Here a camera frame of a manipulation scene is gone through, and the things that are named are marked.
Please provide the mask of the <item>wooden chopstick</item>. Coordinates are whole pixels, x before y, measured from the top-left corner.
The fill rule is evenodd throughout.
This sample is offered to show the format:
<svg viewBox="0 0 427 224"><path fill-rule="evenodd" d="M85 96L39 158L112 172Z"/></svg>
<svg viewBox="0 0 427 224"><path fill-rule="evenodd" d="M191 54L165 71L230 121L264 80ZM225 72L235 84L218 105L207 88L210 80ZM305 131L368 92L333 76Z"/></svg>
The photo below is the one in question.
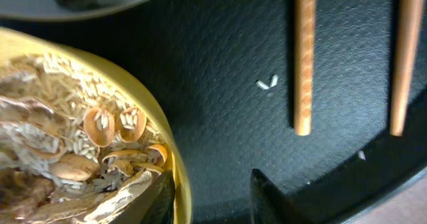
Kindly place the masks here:
<svg viewBox="0 0 427 224"><path fill-rule="evenodd" d="M295 106L297 135L311 132L316 0L295 0Z"/></svg>
<svg viewBox="0 0 427 224"><path fill-rule="evenodd" d="M424 0L399 0L390 110L390 134L393 136L401 136L404 132L423 8Z"/></svg>

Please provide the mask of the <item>yellow bowl with food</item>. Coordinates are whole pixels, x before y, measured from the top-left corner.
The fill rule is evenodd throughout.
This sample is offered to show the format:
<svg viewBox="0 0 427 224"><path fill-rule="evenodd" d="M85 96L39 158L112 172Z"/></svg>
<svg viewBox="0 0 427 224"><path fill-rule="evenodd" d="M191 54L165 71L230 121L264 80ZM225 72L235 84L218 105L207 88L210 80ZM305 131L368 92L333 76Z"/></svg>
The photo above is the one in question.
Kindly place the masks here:
<svg viewBox="0 0 427 224"><path fill-rule="evenodd" d="M13 29L1 28L1 61L31 53L54 53L82 64L111 82L127 99L133 101L148 114L148 117L158 127L172 155L172 160L167 164L173 169L173 178L177 190L174 222L191 224L193 221L193 204L187 171L167 117L149 90L125 69L100 56L74 47L52 43Z"/></svg>

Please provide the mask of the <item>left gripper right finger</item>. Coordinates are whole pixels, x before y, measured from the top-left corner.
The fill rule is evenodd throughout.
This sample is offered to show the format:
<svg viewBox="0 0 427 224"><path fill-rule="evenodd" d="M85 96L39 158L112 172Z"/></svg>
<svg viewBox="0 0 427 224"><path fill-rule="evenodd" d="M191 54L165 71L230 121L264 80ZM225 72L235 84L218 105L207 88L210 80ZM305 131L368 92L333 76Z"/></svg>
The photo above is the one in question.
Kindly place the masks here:
<svg viewBox="0 0 427 224"><path fill-rule="evenodd" d="M252 224L312 224L261 170L250 178Z"/></svg>

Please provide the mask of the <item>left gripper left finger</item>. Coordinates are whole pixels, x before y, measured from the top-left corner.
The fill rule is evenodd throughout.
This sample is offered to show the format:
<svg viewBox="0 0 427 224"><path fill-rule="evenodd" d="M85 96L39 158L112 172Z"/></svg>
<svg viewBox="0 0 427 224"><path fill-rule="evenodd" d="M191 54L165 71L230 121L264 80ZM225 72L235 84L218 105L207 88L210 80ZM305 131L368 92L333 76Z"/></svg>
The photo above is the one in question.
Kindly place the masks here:
<svg viewBox="0 0 427 224"><path fill-rule="evenodd" d="M172 224L175 182L172 171L163 172L112 224Z"/></svg>

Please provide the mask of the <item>grey plate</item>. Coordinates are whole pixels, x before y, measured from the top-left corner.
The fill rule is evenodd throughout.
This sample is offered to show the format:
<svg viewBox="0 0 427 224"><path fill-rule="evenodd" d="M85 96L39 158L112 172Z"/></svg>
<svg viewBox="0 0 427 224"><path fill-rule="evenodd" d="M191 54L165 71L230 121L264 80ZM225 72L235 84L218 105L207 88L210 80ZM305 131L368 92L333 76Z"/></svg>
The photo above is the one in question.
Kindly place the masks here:
<svg viewBox="0 0 427 224"><path fill-rule="evenodd" d="M1 17L25 21L73 21L118 13L149 0L125 0L109 7L72 10L54 0L1 0Z"/></svg>

